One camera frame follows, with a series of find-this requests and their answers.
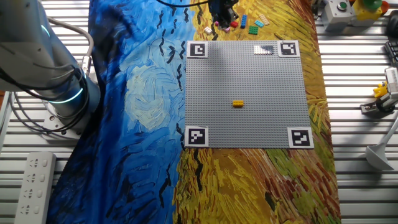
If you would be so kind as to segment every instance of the white lego brick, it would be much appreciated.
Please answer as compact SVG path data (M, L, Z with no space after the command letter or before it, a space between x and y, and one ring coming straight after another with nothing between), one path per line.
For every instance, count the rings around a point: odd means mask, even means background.
M210 29L210 27L206 27L205 28L205 33L207 33L207 35L210 35L212 33L212 29Z
M272 55L273 52L271 51L271 47L269 46L260 46L260 45L255 45L254 46L254 54L262 54L262 55Z
M262 20L262 22L264 23L265 26L268 26L268 25L269 25L269 21L268 21L268 19L265 17L265 15L261 14L259 17L260 17L260 19Z

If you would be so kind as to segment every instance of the metal slatted table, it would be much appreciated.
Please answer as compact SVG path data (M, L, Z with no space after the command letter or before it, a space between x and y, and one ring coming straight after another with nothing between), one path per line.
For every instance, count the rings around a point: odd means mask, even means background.
M392 9L386 15L398 9L398 0L388 2ZM43 5L48 16L87 30L89 1L43 1ZM398 113L372 120L359 110L360 104L374 100L373 88L384 80L384 69L389 66L383 51L386 22L387 18L382 17L368 29L347 27L342 34L333 35L325 32L320 19L316 21L344 224L398 223L398 134L391 138L387 148L387 158L395 170L374 172L363 156L367 145L376 144L388 132ZM86 39L62 27L53 29L76 59L81 60L88 47ZM20 95L29 116L43 122L42 102ZM0 153L0 223L14 222L28 153L56 153L55 185L75 145L70 142L49 146L13 114L9 118L0 136L0 141L4 139Z

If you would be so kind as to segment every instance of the power socket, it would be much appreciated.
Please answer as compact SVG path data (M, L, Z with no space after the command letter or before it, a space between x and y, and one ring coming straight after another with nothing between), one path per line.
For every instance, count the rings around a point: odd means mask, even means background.
M45 224L56 160L51 152L27 156L15 224Z

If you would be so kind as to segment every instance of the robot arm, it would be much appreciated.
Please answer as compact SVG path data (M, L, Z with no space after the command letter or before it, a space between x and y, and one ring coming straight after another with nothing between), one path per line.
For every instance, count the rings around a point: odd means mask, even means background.
M229 27L231 22L239 18L232 9L236 3L238 0L211 0L208 2L213 22L218 22L220 29Z
M84 69L54 34L49 20L89 38ZM49 101L66 127L55 131L81 132L100 100L99 87L86 79L93 41L77 27L49 20L38 0L0 1L0 90L25 91Z

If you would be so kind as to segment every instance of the small lego piece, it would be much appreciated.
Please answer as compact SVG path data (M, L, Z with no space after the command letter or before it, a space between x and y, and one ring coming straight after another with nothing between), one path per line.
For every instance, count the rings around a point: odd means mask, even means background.
M257 26L259 26L259 27L263 27L263 26L264 26L264 24L263 24L262 22L258 21L258 20L256 20L256 21L254 22L254 24L257 25Z
M257 35L259 33L259 28L255 26L249 26L249 34Z
M244 29L246 27L246 20L248 19L248 15L243 15L242 16L242 21L241 21L241 28Z
M268 19L266 18L265 15L261 14L259 17L262 20L262 22L264 23L264 25L266 25L266 26L269 25L269 21L268 21Z
M237 28L237 27L238 27L238 22L233 21L233 22L231 23L231 27Z
M230 27L228 27L228 28L224 28L224 29L223 29L223 31L224 31L224 32L226 32L226 33L229 33L229 31L230 31L230 30L231 30L231 28L230 28Z
M210 29L210 27L206 27L205 28L205 33L207 33L207 35L210 35L213 31Z
M243 107L243 100L234 100L232 102L232 106L235 108L242 108Z
M383 82L382 84L379 84L379 88L373 89L374 92L374 97L375 98L380 98L384 96L385 94L388 93L387 90L387 82Z

